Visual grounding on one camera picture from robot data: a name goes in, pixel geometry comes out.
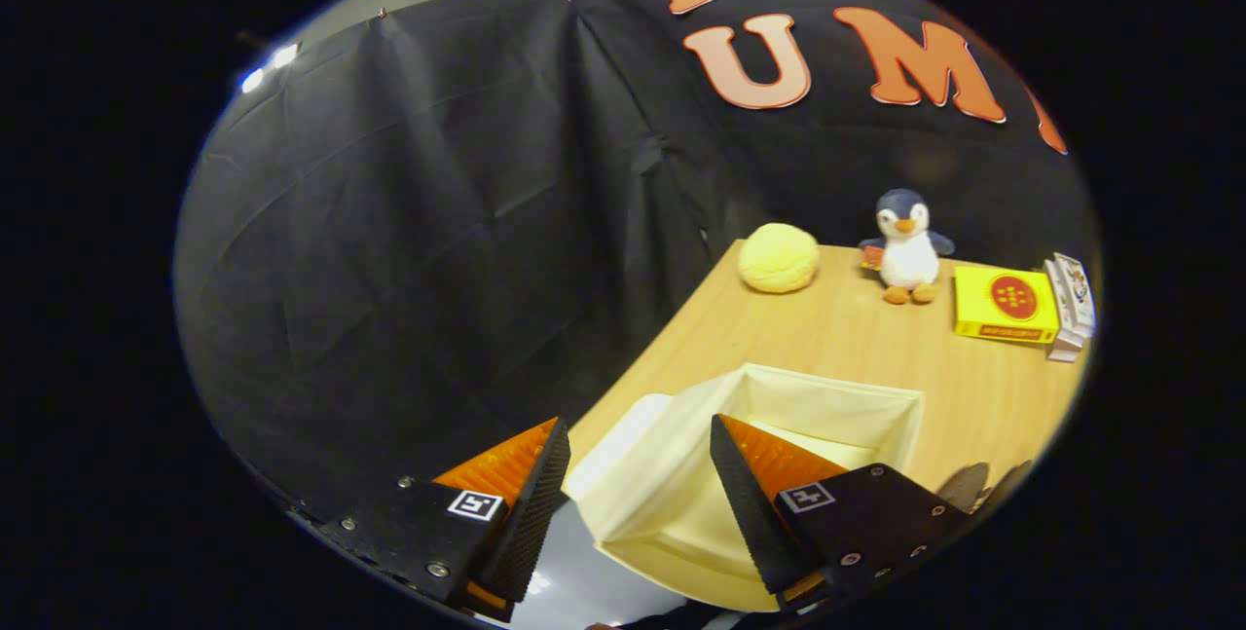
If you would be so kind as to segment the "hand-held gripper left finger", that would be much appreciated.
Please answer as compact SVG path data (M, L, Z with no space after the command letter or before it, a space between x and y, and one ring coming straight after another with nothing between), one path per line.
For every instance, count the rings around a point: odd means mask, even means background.
M316 533L427 603L508 623L561 504L567 430L559 417L530 427L431 481L392 486Z

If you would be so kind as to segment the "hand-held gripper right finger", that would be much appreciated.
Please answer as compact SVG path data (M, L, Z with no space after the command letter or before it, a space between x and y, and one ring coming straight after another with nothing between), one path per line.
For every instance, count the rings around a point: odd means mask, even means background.
M711 462L782 611L857 603L969 527L962 507L888 464L846 469L726 415L711 417Z

